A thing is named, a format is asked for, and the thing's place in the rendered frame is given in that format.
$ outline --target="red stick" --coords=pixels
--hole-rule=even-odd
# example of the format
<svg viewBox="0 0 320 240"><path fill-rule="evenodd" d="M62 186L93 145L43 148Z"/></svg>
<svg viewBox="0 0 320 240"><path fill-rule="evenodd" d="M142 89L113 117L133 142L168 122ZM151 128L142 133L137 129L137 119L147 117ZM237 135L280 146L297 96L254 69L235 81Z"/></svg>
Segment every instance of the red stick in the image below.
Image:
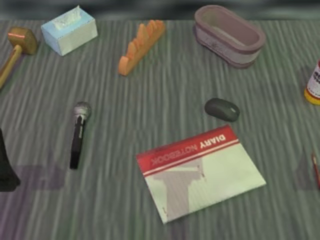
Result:
<svg viewBox="0 0 320 240"><path fill-rule="evenodd" d="M312 159L313 168L315 171L316 183L318 185L318 188L320 189L320 174L319 174L319 170L318 170L318 166L317 166L316 156L314 153L311 154L311 159Z"/></svg>

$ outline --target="dark gray mouse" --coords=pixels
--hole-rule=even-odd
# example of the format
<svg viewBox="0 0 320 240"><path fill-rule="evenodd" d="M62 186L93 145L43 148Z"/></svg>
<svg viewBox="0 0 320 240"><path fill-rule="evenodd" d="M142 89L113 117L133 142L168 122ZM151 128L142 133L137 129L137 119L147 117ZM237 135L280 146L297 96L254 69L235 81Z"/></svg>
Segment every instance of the dark gray mouse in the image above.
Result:
<svg viewBox="0 0 320 240"><path fill-rule="evenodd" d="M208 115L227 122L235 122L240 115L240 109L235 104L220 98L211 98L204 110Z"/></svg>

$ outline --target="wooden mallet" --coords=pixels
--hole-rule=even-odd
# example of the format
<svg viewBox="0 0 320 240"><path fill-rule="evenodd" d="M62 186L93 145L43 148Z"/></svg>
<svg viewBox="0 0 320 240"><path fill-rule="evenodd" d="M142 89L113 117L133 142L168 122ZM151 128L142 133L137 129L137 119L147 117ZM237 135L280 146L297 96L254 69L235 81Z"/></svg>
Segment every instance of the wooden mallet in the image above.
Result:
<svg viewBox="0 0 320 240"><path fill-rule="evenodd" d="M13 46L13 51L0 70L0 89L3 87L21 54L33 55L38 48L37 39L28 28L12 27L8 32L8 39Z"/></svg>

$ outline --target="pink tub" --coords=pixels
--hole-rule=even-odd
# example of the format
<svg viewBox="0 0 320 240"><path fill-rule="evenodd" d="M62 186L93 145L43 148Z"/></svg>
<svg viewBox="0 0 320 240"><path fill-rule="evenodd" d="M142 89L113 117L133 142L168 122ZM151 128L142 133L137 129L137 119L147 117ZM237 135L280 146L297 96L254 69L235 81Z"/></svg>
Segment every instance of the pink tub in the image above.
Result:
<svg viewBox="0 0 320 240"><path fill-rule="evenodd" d="M236 68L252 65L265 44L262 30L222 6L201 7L194 18L197 41Z"/></svg>

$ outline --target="gray wood grain surface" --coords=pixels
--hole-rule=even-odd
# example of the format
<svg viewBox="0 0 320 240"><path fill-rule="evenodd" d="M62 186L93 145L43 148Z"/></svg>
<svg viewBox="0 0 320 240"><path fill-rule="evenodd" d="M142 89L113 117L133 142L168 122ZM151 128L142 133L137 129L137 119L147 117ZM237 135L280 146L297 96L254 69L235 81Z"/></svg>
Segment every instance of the gray wood grain surface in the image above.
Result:
<svg viewBox="0 0 320 240"><path fill-rule="evenodd" d="M267 35L256 63L235 69L193 36L193 21L167 31L134 71L117 74L139 21L98 21L99 37L60 57L43 21L0 22L0 63L11 26L39 39L0 91L0 127L22 185L0 193L1 240L316 240L320 107L303 96L320 57L320 21L255 21ZM163 225L135 155L225 123L205 102L237 103L231 124L267 185ZM81 166L68 170L72 109L92 116Z"/></svg>

